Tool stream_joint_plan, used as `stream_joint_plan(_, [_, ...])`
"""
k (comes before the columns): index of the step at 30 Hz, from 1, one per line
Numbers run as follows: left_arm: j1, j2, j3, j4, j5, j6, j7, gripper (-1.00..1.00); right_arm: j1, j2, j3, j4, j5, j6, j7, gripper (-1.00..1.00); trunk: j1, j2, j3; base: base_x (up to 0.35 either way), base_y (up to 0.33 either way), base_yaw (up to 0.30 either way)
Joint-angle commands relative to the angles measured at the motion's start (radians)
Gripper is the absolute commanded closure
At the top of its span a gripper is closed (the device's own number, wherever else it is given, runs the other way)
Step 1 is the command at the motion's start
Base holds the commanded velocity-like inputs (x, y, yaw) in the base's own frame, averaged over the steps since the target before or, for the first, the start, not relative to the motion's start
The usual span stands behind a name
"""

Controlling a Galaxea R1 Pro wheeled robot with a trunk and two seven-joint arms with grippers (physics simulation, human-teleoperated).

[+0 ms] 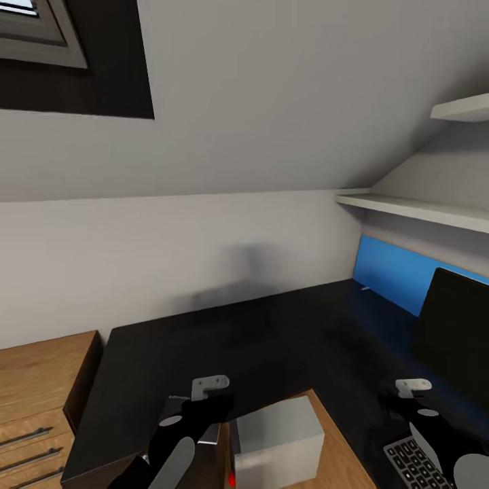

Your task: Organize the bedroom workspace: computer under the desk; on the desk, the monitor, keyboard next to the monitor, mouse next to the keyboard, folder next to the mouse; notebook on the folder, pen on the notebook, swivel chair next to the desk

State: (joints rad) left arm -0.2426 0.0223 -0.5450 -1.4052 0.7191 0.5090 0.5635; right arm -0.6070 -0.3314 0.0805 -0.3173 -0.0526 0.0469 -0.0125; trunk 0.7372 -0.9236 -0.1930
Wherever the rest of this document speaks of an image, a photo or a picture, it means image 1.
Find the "monitor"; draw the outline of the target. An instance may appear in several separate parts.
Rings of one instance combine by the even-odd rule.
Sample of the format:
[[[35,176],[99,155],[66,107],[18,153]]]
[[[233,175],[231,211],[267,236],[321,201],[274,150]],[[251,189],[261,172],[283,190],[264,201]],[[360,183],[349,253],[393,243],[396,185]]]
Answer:
[[[489,285],[437,268],[406,352],[489,416]]]

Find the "mouse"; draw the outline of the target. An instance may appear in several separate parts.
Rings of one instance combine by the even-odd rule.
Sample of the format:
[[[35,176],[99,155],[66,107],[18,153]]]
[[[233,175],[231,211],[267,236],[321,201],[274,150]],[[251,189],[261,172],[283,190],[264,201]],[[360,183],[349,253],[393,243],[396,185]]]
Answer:
[[[382,396],[382,397],[397,396],[397,394],[393,392],[393,389],[387,386],[378,388],[377,392],[378,392],[378,396]]]

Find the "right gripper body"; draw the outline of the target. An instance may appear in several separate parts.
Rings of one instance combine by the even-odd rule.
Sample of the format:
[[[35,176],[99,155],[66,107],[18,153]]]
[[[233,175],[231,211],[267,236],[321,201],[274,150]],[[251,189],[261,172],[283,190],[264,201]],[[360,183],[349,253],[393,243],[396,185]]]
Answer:
[[[424,395],[414,395],[413,399],[403,399],[400,396],[383,397],[386,408],[392,419],[406,419],[406,409],[409,405],[420,405],[430,407],[428,399]]]

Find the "notebook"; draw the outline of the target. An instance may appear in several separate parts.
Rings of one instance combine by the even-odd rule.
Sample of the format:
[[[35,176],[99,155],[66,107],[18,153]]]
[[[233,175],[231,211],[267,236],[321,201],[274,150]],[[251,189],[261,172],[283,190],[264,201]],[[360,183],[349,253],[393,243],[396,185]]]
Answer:
[[[175,412],[183,412],[182,403],[190,400],[190,397],[167,397],[163,410],[160,414],[158,424],[163,420],[170,418]],[[211,424],[202,437],[198,440],[198,443],[217,444],[219,437],[219,428],[221,423]]]

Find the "keyboard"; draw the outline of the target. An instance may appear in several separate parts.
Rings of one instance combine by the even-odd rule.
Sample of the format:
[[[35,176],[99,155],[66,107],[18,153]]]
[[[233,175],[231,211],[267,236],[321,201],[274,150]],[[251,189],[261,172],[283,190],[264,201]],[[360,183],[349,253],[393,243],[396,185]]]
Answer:
[[[420,449],[413,435],[385,446],[383,451],[408,489],[456,489]]]

